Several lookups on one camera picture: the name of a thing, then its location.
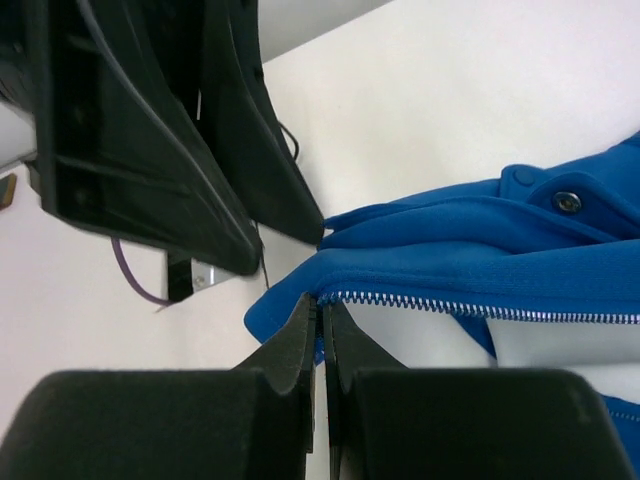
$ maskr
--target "black mount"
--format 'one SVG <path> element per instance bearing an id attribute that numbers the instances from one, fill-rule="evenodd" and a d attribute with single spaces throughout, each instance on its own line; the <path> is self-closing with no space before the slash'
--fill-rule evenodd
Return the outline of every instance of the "black mount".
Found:
<path id="1" fill-rule="evenodd" d="M 580 377 L 408 369 L 343 305 L 304 295 L 230 371 L 46 378 L 0 449 L 0 479 L 303 479 L 322 332 L 333 480 L 635 478 Z"/>
<path id="2" fill-rule="evenodd" d="M 264 84 L 257 2 L 25 5 L 45 211 L 239 275 L 259 266 L 253 221 L 320 242 Z"/>

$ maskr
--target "metal snap button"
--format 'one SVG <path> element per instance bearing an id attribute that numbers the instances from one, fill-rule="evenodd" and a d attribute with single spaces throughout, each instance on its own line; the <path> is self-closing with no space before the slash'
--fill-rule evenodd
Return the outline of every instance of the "metal snap button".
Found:
<path id="1" fill-rule="evenodd" d="M 572 192 L 558 192 L 553 196 L 553 205 L 563 213 L 574 214 L 582 210 L 582 200 Z"/>

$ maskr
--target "white wall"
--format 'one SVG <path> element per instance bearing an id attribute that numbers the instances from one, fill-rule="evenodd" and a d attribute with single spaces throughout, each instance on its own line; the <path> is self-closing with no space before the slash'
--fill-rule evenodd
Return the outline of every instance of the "white wall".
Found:
<path id="1" fill-rule="evenodd" d="M 364 15 L 390 0 L 258 0 L 262 60 Z"/>
<path id="2" fill-rule="evenodd" d="M 5 165 L 34 146 L 35 135 L 28 116 L 0 104 L 0 176 Z"/>

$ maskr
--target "blue fabric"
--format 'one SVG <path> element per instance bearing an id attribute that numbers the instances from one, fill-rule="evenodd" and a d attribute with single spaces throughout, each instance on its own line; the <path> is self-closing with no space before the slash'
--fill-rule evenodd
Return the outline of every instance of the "blue fabric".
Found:
<path id="1" fill-rule="evenodd" d="M 640 477 L 640 406 L 619 398 L 603 398 L 633 468 Z"/>
<path id="2" fill-rule="evenodd" d="M 271 288 L 245 324 L 266 341 L 304 292 L 321 300 L 384 292 L 494 310 L 617 314 L 640 323 L 638 179 L 634 137 L 555 168 L 512 165 L 498 179 L 331 218 L 333 233 L 318 253 Z M 559 210 L 558 192 L 578 195 L 582 209 Z M 486 322 L 469 314 L 458 320 L 491 352 Z M 623 437 L 637 440 L 634 431 Z"/>

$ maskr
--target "zipper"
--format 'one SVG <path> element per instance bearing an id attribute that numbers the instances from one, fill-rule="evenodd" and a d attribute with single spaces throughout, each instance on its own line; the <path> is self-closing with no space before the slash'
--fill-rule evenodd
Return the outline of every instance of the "zipper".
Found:
<path id="1" fill-rule="evenodd" d="M 620 420 L 626 420 L 628 422 L 637 422 L 640 423 L 640 417 L 638 415 L 633 415 L 631 413 L 622 413 L 616 410 L 607 409 L 609 411 L 609 415 L 612 418 L 619 418 Z"/>
<path id="2" fill-rule="evenodd" d="M 640 314 L 541 312 L 365 290 L 327 292 L 322 293 L 318 298 L 319 307 L 336 303 L 393 306 L 465 317 L 516 320 L 522 322 L 599 323 L 612 325 L 640 324 Z"/>

